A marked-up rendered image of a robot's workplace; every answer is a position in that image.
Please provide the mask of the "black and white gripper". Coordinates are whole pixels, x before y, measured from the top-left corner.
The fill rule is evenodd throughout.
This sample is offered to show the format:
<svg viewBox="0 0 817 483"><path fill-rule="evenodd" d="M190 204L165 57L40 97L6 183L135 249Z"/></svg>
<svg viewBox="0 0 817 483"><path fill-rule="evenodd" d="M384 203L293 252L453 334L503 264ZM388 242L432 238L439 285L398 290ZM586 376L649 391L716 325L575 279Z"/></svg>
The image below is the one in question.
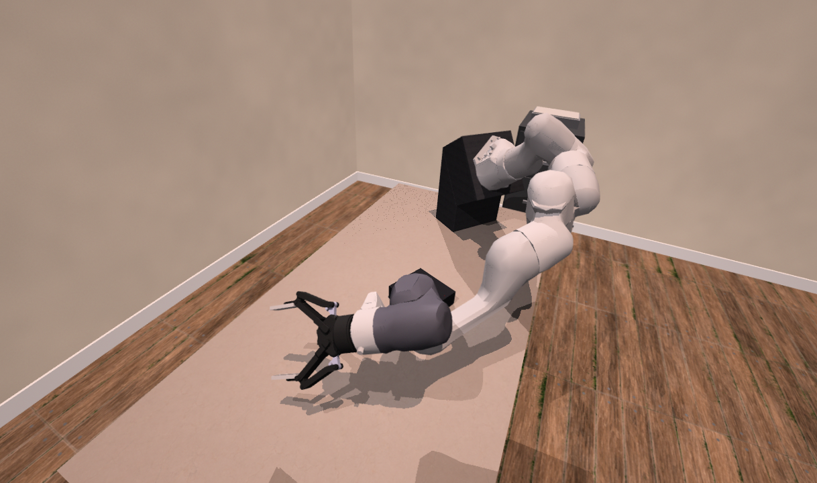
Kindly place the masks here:
<svg viewBox="0 0 817 483"><path fill-rule="evenodd" d="M331 315L327 316L327 318L322 316L305 301L309 301L320 307L325 307L325 310ZM343 368L342 363L340 363L340 355L354 354L354 352L357 352L357 349L352 342L350 332L354 314L338 316L336 315L336 308L338 306L340 306L338 302L325 302L325 299L320 299L313 294L297 291L297 299L295 301L288 301L283 305L270 307L270 310L284 310L298 307L299 310L302 310L304 314L313 320L314 324L319 326L319 329L317 329L317 345L319 345L319 349L315 352L313 359L305 365L301 372L271 376L271 380L286 379L286 381L299 381L301 384L299 388L305 390L313 387L315 383L318 383L326 376L331 375L333 371ZM319 367L319 364L322 363L328 355L333 357L331 363L313 375L313 371ZM310 375L313 376L309 378Z"/></svg>

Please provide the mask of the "black lighting desk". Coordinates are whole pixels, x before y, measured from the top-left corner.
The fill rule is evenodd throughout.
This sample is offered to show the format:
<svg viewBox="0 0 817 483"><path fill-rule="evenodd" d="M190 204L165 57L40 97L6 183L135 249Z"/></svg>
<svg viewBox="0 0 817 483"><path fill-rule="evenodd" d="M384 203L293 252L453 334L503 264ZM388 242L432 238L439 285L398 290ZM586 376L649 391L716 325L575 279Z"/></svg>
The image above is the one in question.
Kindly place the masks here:
<svg viewBox="0 0 817 483"><path fill-rule="evenodd" d="M426 271L423 271L421 268L418 269L417 271L414 271L413 273L426 274L428 277L432 278L436 288L438 288L438 293L439 293L440 299L443 302L447 303L448 307L454 304L455 291L453 290L453 288L449 288L443 282L439 281L439 279L434 278L432 275L430 275ZM390 298L390 294L391 294L391 288L393 288L393 286L395 286L395 284L396 284L396 282L393 282L393 284L391 284L389 286L389 298Z"/></svg>

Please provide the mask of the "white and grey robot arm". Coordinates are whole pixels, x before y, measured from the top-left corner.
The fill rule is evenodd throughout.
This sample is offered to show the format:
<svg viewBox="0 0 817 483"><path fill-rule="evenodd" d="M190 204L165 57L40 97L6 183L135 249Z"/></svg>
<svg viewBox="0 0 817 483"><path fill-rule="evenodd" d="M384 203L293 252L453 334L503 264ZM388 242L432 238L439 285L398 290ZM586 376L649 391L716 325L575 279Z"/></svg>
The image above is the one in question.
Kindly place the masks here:
<svg viewBox="0 0 817 483"><path fill-rule="evenodd" d="M529 181L528 224L498 238L486 254L475 297L451 312L432 278L422 273L404 275L391 288L389 306L383 305L377 292L370 292L353 316L350 332L357 354L396 350L439 354L509 305L529 279L570 256L574 219L592 212L600 202L594 159L551 114L534 116L524 134L524 143L516 147L491 136L473 159L477 178L489 191L507 189L513 180L537 173L543 165L538 159L549 163L549 170Z"/></svg>

